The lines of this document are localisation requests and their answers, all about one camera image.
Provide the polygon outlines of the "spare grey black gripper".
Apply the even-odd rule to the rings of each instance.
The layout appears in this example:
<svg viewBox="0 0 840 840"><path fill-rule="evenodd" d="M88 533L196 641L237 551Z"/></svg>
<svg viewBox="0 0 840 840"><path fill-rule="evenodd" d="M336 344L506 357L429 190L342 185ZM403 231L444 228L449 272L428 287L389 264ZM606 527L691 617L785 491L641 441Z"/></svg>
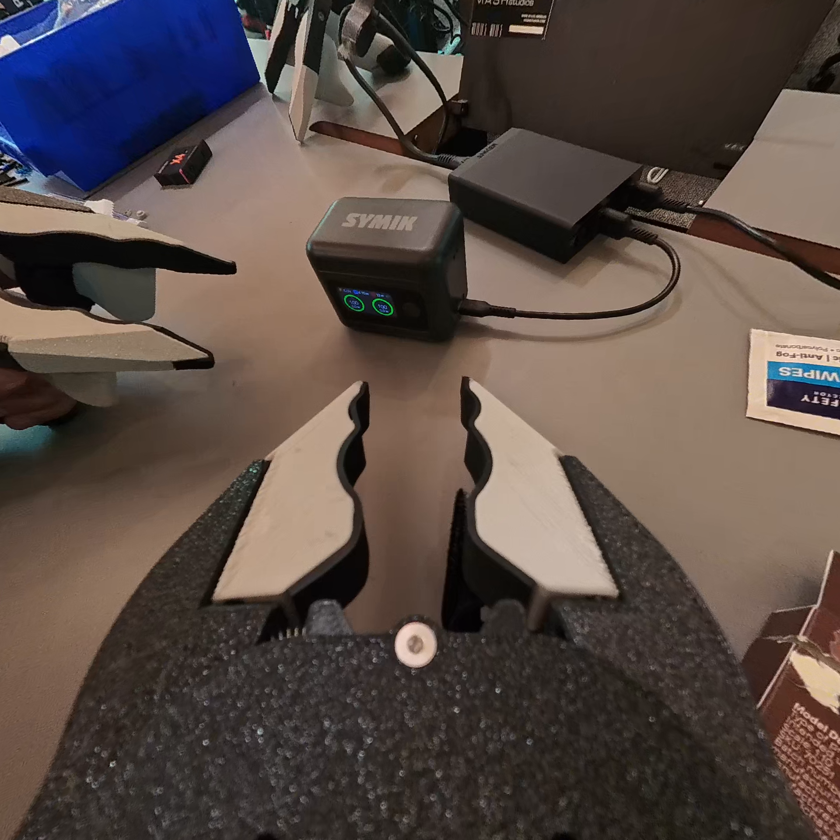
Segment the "spare grey black gripper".
<svg viewBox="0 0 840 840"><path fill-rule="evenodd" d="M354 104L340 74L338 26L330 1L281 1L270 27L266 88L274 93L283 68L294 68L288 115L300 143L316 100L345 108Z"/></svg>

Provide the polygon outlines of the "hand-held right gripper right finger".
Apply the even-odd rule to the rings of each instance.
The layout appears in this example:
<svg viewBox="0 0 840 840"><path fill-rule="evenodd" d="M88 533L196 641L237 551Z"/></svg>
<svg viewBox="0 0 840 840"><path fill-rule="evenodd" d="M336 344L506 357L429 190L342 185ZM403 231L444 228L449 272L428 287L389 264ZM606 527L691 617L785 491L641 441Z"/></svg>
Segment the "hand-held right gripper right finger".
<svg viewBox="0 0 840 840"><path fill-rule="evenodd" d="M619 587L564 466L539 431L469 376L460 383L465 466L455 500L442 624L477 632L512 601L539 631L561 599L614 602Z"/></svg>

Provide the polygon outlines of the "black power adapter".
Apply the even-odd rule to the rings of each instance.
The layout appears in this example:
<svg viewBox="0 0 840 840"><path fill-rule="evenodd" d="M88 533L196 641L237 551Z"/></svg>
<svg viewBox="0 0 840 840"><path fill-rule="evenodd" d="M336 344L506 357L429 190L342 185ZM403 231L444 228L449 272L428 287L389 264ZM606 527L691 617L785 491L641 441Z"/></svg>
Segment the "black power adapter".
<svg viewBox="0 0 840 840"><path fill-rule="evenodd" d="M600 233L603 208L624 209L636 162L525 129L510 129L448 176L463 217L568 263Z"/></svg>

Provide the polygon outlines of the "white blue lens wipe packet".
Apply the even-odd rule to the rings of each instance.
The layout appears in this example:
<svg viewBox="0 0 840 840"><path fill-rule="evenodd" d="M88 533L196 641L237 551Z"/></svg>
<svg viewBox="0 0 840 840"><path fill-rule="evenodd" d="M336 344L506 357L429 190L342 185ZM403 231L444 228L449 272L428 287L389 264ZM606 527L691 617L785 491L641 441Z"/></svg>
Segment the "white blue lens wipe packet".
<svg viewBox="0 0 840 840"><path fill-rule="evenodd" d="M838 437L838 339L752 329L745 415Z"/></svg>

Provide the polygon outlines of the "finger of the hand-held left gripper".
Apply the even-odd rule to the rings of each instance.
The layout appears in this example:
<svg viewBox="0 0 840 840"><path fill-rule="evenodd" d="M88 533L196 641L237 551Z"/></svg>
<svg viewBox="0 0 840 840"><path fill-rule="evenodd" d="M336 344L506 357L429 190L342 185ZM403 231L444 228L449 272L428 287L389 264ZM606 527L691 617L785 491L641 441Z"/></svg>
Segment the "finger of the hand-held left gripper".
<svg viewBox="0 0 840 840"><path fill-rule="evenodd" d="M152 317L158 272L232 276L234 261L69 200L3 200L2 291L34 305Z"/></svg>
<svg viewBox="0 0 840 840"><path fill-rule="evenodd" d="M150 323L114 321L29 301L1 304L2 367L45 377L79 403L110 406L117 374L207 370L213 354Z"/></svg>

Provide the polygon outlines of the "person's left hand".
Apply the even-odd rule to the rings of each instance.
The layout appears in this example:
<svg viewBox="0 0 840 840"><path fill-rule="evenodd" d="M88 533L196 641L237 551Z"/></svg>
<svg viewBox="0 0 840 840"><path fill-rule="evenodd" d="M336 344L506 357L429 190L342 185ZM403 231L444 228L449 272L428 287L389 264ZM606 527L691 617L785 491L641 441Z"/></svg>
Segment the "person's left hand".
<svg viewBox="0 0 840 840"><path fill-rule="evenodd" d="M1 369L1 425L14 431L60 427L81 412L81 405L41 374Z"/></svg>

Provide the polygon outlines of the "small black red-print box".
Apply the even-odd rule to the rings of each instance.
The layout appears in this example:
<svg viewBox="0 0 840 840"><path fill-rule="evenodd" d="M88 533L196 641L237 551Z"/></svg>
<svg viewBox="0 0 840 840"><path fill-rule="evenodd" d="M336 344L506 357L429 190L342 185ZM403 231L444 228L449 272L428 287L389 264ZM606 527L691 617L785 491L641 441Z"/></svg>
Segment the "small black red-print box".
<svg viewBox="0 0 840 840"><path fill-rule="evenodd" d="M192 186L212 157L205 140L175 149L154 174L154 179L161 187Z"/></svg>

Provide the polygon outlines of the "brown cardboard box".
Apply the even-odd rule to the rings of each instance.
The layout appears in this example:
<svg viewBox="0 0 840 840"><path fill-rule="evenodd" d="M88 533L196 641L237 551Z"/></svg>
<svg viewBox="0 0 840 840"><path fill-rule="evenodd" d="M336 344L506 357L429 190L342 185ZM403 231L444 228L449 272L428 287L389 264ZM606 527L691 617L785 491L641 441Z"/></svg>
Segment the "brown cardboard box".
<svg viewBox="0 0 840 840"><path fill-rule="evenodd" d="M812 605L769 615L742 658L778 764L822 839L839 838L839 554Z"/></svg>

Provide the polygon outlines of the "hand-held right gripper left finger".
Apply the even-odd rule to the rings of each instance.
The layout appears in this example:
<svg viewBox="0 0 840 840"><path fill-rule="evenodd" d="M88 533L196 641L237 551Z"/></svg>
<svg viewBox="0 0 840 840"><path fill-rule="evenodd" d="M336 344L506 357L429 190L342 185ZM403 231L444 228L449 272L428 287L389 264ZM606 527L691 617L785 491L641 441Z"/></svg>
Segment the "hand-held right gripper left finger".
<svg viewBox="0 0 840 840"><path fill-rule="evenodd" d="M263 459L214 605L272 604L301 627L315 602L346 607L361 593L370 554L355 484L369 423L369 385L357 381Z"/></svg>

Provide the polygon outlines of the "blue plastic bin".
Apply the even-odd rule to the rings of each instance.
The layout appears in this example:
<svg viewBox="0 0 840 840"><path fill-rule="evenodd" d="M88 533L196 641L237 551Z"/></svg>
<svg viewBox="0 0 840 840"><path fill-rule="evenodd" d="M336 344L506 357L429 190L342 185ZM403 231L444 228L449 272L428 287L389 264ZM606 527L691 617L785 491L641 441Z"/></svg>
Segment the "blue plastic bin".
<svg viewBox="0 0 840 840"><path fill-rule="evenodd" d="M89 193L259 82L233 1L120 1L55 27L2 16L2 152Z"/></svg>

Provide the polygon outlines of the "large black white-label box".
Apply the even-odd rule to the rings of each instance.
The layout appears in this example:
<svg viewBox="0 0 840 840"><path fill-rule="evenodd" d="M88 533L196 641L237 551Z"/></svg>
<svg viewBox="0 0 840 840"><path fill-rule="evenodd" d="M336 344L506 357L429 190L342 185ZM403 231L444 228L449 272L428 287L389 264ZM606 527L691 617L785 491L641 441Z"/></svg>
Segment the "large black white-label box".
<svg viewBox="0 0 840 840"><path fill-rule="evenodd" d="M478 1L468 125L528 130L645 165L732 167L831 1Z"/></svg>

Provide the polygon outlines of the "black battery charging case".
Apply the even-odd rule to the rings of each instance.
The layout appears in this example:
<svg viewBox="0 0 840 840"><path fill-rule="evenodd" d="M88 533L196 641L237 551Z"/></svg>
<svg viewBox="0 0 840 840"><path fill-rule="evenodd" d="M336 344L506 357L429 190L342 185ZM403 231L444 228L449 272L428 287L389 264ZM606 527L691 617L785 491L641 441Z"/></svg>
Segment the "black battery charging case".
<svg viewBox="0 0 840 840"><path fill-rule="evenodd" d="M454 204L346 196L306 252L346 328L429 342L454 336L468 294L464 218Z"/></svg>

